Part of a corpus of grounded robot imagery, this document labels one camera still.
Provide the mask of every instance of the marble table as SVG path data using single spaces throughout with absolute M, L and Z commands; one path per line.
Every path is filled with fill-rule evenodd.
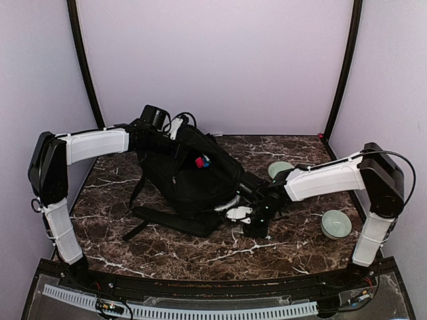
M 268 178 L 274 161 L 318 164 L 330 160 L 317 137 L 225 136 L 218 143 L 241 161 L 246 171 Z M 127 206 L 141 177 L 136 154 L 100 157 L 72 212 L 77 238 L 92 269 L 157 279 L 192 281 L 271 279 L 344 268 L 362 228 L 347 193 L 335 193 L 294 203 L 282 219 L 270 225 L 271 239 L 249 239 L 242 226 L 227 222 L 208 239 L 184 235 L 149 224 L 131 241 L 121 237 L 141 223 Z M 171 211 L 146 183 L 136 205 Z M 343 211 L 353 230 L 339 241 L 320 229 L 327 210 Z

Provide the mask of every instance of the black metal post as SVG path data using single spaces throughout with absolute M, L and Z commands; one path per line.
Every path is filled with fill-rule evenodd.
M 356 39 L 358 36 L 360 16 L 362 15 L 362 3 L 363 0 L 354 0 L 353 3 L 352 20 L 350 22 L 350 30 L 348 31 L 346 53 L 344 54 L 340 79 L 338 80 L 338 86 L 336 88 L 334 102 L 332 103 L 328 123 L 326 124 L 326 128 L 323 133 L 323 138 L 327 141 L 329 141 L 332 131 L 334 130 L 338 112 L 340 111 L 341 107 L 342 97 L 344 96 L 344 91 L 346 90 L 346 84 L 348 75 L 350 73 L 350 67 L 352 66 L 354 48 L 356 46 Z
M 77 58 L 79 59 L 81 75 L 83 76 L 83 82 L 85 83 L 87 97 L 89 98 L 93 116 L 95 117 L 98 128 L 104 128 L 105 122 L 101 114 L 101 109 L 99 108 L 98 100 L 96 98 L 91 73 L 89 72 L 89 65 L 87 64 L 85 47 L 83 45 L 83 38 L 81 36 L 79 14 L 77 12 L 77 3 L 75 0 L 67 0 L 67 4 L 69 22 L 73 32 L 75 51 L 77 52 Z

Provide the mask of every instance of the backpack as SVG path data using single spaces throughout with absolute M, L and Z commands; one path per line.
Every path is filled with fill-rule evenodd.
M 129 206 L 132 214 L 144 220 L 124 239 L 131 239 L 148 222 L 158 223 L 189 235 L 207 237 L 221 223 L 215 208 L 236 196 L 242 165 L 224 151 L 211 135 L 184 123 L 177 131 L 176 154 L 137 150 L 143 174 Z M 159 190 L 177 215 L 147 207 L 133 207 L 146 179 Z

